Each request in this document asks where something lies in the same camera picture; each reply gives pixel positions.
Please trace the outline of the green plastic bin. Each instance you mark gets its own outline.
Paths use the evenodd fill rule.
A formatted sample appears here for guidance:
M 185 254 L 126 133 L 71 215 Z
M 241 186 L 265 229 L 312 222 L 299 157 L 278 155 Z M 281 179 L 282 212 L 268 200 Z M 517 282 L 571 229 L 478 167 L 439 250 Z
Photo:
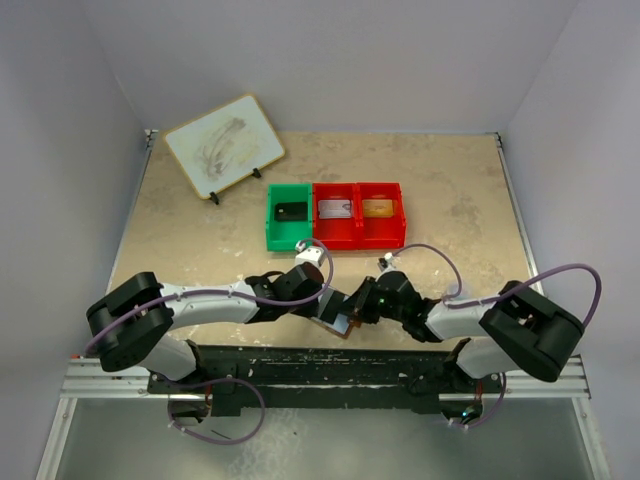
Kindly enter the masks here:
M 267 190 L 265 238 L 271 252 L 286 252 L 312 236 L 310 183 L 270 184 Z

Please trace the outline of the red plastic bin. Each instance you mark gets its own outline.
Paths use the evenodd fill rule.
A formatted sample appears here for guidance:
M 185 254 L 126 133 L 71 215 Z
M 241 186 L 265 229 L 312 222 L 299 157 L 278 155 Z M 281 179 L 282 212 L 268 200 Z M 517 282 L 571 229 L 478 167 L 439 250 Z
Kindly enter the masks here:
M 357 188 L 355 183 L 314 183 L 313 237 L 329 249 L 354 251 L 359 248 L 360 219 L 357 214 Z M 348 219 L 322 220 L 318 218 L 318 201 L 322 199 L 348 199 L 352 202 L 353 215 Z
M 399 183 L 361 182 L 357 184 L 360 193 L 360 209 L 365 198 L 393 199 L 395 215 L 387 219 L 361 218 L 362 230 L 359 248 L 363 250 L 397 249 L 405 245 L 407 221 L 404 212 L 402 190 Z

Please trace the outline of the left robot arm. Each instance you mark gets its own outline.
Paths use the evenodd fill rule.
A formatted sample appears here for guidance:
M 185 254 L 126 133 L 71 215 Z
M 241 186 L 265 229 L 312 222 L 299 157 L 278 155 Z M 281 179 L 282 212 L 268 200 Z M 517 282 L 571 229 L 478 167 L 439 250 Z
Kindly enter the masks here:
M 206 369 L 197 347 L 174 339 L 171 330 L 274 322 L 299 307 L 315 307 L 325 290 L 322 273 L 309 262 L 208 288 L 162 283 L 154 273 L 141 272 L 89 307 L 92 338 L 85 352 L 106 372 L 142 366 L 194 392 L 204 384 Z

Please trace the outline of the brown leather card holder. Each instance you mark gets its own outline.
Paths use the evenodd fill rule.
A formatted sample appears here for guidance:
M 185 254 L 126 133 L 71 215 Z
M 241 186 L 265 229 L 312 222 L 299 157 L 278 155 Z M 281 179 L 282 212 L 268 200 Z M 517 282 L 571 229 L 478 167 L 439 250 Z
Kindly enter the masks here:
M 359 328 L 361 326 L 360 322 L 352 321 L 346 315 L 340 313 L 335 316 L 333 322 L 317 317 L 312 317 L 311 321 L 329 333 L 343 339 L 347 339 L 354 328 Z

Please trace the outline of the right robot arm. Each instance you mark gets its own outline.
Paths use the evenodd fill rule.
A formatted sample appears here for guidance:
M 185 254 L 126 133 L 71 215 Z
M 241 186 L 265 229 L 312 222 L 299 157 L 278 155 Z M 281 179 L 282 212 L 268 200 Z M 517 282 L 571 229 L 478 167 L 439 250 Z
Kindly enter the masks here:
M 573 314 L 519 281 L 508 282 L 501 292 L 514 288 L 515 295 L 500 300 L 486 297 L 447 304 L 421 296 L 405 273 L 389 270 L 365 278 L 339 312 L 366 324 L 382 318 L 397 321 L 422 343 L 458 338 L 444 369 L 446 383 L 456 391 L 469 390 L 489 374 L 513 370 L 554 382 L 585 327 Z

